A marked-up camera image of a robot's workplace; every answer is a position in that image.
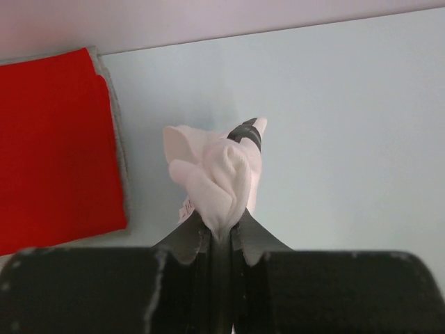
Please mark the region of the white t shirt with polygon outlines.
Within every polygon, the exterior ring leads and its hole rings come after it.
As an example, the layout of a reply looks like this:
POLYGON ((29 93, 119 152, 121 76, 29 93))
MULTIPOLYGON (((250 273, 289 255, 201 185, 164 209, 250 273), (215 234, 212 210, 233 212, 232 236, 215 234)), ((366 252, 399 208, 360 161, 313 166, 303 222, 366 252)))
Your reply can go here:
POLYGON ((254 211, 266 127, 266 118, 252 118, 222 134, 187 125, 164 128, 170 177, 188 195, 181 222, 196 211, 213 237, 223 240, 245 211, 254 211))

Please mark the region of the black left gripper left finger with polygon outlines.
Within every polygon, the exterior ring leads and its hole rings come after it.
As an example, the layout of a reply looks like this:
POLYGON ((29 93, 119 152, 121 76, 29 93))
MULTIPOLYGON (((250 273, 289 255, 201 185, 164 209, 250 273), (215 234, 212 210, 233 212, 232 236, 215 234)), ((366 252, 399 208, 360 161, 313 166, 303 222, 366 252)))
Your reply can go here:
POLYGON ((207 333, 211 234, 192 214, 151 247, 47 247, 1 270, 2 333, 207 333))

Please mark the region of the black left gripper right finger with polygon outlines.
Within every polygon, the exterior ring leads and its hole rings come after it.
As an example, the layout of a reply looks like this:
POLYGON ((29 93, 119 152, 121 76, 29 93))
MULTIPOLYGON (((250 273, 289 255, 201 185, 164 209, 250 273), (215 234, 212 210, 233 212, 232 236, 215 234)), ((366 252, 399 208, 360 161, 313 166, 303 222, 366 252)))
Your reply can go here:
POLYGON ((237 333, 444 332, 444 297, 416 255, 293 250, 249 212, 231 237, 237 333))

